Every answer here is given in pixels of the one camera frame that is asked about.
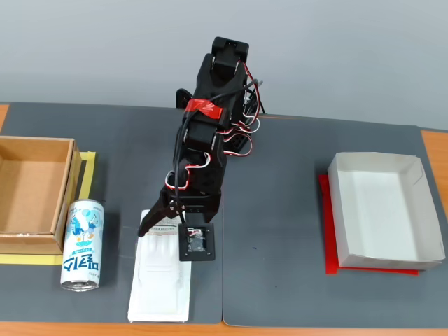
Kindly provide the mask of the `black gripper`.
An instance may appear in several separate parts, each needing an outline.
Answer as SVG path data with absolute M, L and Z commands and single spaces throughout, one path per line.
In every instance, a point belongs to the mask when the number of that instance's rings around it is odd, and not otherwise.
M 180 201 L 173 190 L 162 188 L 157 202 L 141 220 L 138 236 L 146 235 L 164 218 L 179 216 L 181 222 L 185 223 L 184 211 L 187 214 L 202 214 L 203 221 L 210 223 L 220 208 L 221 195 L 221 191 L 209 194 L 190 190 L 181 193 Z

